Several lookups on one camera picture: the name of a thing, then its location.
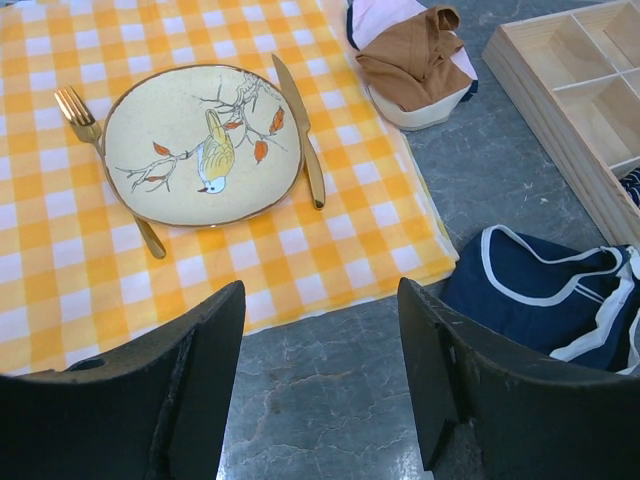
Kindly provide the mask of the navy blue white-trimmed underwear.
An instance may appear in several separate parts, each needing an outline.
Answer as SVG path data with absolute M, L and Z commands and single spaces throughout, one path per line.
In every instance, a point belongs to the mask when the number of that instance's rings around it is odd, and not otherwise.
M 463 249 L 442 301 L 556 360 L 628 375 L 639 367 L 639 252 L 583 252 L 487 227 Z

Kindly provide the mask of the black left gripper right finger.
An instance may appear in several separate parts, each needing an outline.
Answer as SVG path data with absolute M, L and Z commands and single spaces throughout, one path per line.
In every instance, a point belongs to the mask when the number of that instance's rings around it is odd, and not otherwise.
M 456 426 L 472 423 L 488 479 L 638 478 L 638 377 L 523 347 L 408 278 L 397 300 L 425 469 Z

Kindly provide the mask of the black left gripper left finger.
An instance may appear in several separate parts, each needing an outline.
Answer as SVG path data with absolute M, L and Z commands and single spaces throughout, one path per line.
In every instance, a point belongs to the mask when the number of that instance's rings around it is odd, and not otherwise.
M 1 379 L 5 479 L 213 479 L 245 322 L 233 282 L 63 371 Z

